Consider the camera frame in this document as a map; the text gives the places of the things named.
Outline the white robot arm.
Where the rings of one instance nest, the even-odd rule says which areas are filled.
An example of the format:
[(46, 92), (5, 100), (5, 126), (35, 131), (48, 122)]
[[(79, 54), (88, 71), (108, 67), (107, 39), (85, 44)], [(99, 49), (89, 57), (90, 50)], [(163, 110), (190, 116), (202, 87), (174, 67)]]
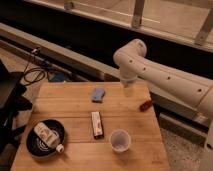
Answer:
[(145, 58), (147, 47), (133, 39), (113, 54), (125, 87), (138, 77), (167, 91), (211, 120), (199, 171), (213, 171), (213, 80), (171, 68)]

